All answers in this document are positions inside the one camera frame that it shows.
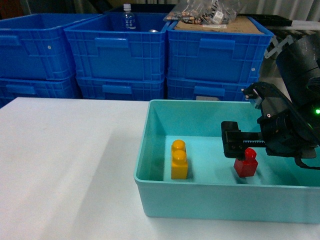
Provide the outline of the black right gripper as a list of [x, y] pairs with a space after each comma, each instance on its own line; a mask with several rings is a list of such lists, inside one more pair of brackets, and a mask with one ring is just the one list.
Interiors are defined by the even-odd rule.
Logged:
[[308, 93], [292, 102], [274, 84], [255, 82], [242, 90], [245, 98], [261, 111], [261, 132], [245, 132], [236, 121], [221, 122], [226, 158], [245, 160], [248, 148], [264, 148], [270, 156], [314, 159], [320, 147], [320, 96]]

